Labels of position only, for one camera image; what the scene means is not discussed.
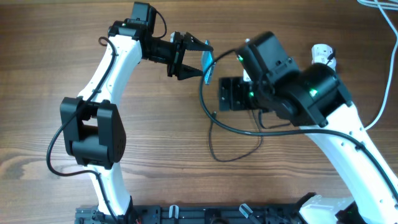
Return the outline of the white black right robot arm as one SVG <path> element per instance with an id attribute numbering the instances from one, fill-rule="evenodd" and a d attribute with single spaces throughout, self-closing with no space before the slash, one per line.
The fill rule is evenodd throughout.
<path id="1" fill-rule="evenodd" d="M 221 78 L 220 110 L 273 111 L 323 151 L 351 193 L 306 196 L 307 223 L 396 223 L 397 177 L 367 134 L 351 95 L 323 63 L 300 70 L 277 37 L 265 32 L 236 50 L 245 77 Z"/>

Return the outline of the blue Galaxy smartphone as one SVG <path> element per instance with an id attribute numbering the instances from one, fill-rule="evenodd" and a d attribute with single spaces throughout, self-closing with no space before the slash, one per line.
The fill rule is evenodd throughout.
<path id="1" fill-rule="evenodd" d="M 215 64 L 213 64 L 213 52 L 203 51 L 201 56 L 201 67 L 204 73 L 204 81 L 206 85 L 209 85 L 212 80 Z"/>

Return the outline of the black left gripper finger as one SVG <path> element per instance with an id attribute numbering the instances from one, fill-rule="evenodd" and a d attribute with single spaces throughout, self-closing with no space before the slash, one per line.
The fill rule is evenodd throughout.
<path id="1" fill-rule="evenodd" d="M 186 44 L 187 50 L 201 51 L 201 52 L 212 52 L 213 51 L 212 46 L 210 46 L 204 42 L 201 42 L 200 40 L 198 40 L 196 37 L 194 37 L 192 35 L 186 36 L 185 44 Z"/>
<path id="2" fill-rule="evenodd" d="M 178 70 L 177 79 L 185 80 L 192 77 L 201 77 L 202 75 L 202 70 L 182 64 Z"/>

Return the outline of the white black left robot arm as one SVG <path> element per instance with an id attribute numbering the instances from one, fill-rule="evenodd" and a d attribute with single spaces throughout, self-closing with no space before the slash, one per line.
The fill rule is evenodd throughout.
<path id="1" fill-rule="evenodd" d="M 137 218 L 121 175 L 126 132 L 118 111 L 133 70 L 141 60 L 150 60 L 165 64 L 167 75 L 178 80 L 198 77 L 201 70 L 182 63 L 185 51 L 213 51 L 188 32 L 174 32 L 169 41 L 155 37 L 159 14 L 150 4 L 135 2 L 131 16 L 115 21 L 107 37 L 99 39 L 106 51 L 90 82 L 60 105 L 66 152 L 89 173 L 99 201 L 95 220 L 103 223 Z"/>

